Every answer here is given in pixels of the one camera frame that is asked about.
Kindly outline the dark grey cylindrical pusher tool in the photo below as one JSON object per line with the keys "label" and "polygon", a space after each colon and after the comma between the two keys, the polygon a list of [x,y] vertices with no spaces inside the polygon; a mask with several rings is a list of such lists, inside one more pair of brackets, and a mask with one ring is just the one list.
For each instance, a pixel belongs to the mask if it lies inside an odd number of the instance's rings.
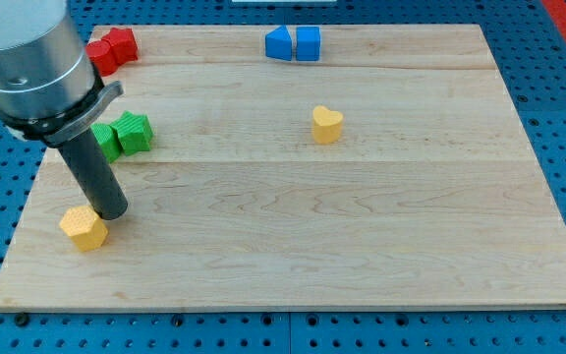
{"label": "dark grey cylindrical pusher tool", "polygon": [[104,220],[122,216],[128,207],[99,143],[87,129],[58,148],[93,210]]}

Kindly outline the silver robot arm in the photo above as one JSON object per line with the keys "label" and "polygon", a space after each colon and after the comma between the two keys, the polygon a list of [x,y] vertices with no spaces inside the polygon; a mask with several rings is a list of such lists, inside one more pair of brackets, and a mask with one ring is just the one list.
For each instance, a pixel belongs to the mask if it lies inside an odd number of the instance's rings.
{"label": "silver robot arm", "polygon": [[102,81],[67,2],[0,0],[0,120],[18,138],[58,149],[105,220],[128,202],[91,125],[122,92]]}

